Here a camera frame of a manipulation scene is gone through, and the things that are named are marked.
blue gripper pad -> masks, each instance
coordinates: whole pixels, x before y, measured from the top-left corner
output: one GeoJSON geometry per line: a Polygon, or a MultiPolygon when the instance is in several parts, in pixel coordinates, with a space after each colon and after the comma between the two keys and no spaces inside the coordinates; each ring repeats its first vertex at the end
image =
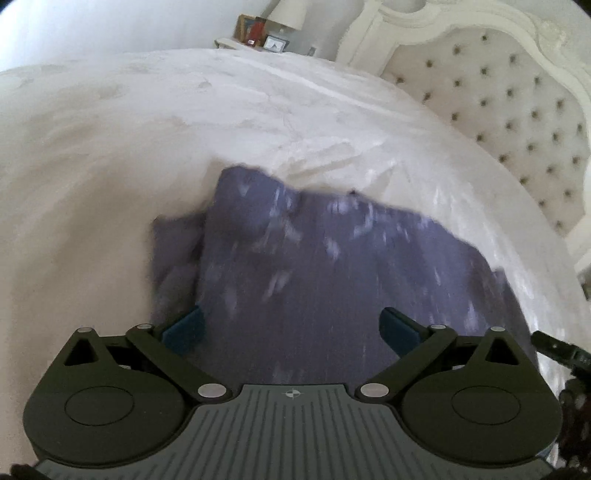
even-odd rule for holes
{"type": "Polygon", "coordinates": [[[177,355],[187,355],[205,333],[205,316],[199,306],[162,332],[161,343],[177,355]]]}

red object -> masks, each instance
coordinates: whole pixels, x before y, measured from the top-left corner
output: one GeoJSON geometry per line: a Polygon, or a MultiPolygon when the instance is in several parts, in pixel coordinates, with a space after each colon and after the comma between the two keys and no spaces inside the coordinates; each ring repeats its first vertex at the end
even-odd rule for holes
{"type": "Polygon", "coordinates": [[[246,45],[256,47],[256,44],[261,39],[265,30],[265,20],[263,18],[257,18],[254,25],[251,27],[251,31],[246,39],[246,45]]]}

white wall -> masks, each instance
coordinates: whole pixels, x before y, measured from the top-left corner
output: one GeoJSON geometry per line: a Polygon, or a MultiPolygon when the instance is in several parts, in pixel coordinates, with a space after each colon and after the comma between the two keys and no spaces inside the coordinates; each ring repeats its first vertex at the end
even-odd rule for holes
{"type": "MultiPolygon", "coordinates": [[[[311,0],[302,32],[290,50],[333,60],[339,39],[361,12],[363,0],[311,0]]],[[[554,20],[591,64],[591,19],[571,0],[505,0],[554,20]]],[[[269,13],[278,0],[14,0],[0,14],[0,71],[87,54],[207,48],[231,36],[239,14],[269,13]]],[[[419,10],[424,0],[386,0],[399,11],[419,10]]]]}

picture frame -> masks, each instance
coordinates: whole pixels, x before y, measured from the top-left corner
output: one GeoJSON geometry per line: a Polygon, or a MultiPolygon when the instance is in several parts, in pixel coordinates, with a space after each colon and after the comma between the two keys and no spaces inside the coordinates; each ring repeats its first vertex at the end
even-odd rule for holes
{"type": "Polygon", "coordinates": [[[240,15],[238,17],[238,23],[236,24],[234,38],[240,43],[246,43],[246,39],[248,38],[250,30],[255,23],[256,17],[251,15],[240,15]]]}
{"type": "Polygon", "coordinates": [[[289,45],[289,43],[289,40],[286,40],[284,38],[268,35],[267,39],[265,40],[265,44],[263,45],[263,48],[273,53],[283,53],[285,51],[285,48],[289,45]]]}

white lamp shade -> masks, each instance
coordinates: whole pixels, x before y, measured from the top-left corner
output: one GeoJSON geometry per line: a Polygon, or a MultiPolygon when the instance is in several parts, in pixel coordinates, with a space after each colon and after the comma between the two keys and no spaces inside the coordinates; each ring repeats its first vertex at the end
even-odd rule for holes
{"type": "Polygon", "coordinates": [[[267,20],[301,30],[306,20],[308,3],[309,0],[281,0],[267,20]]]}

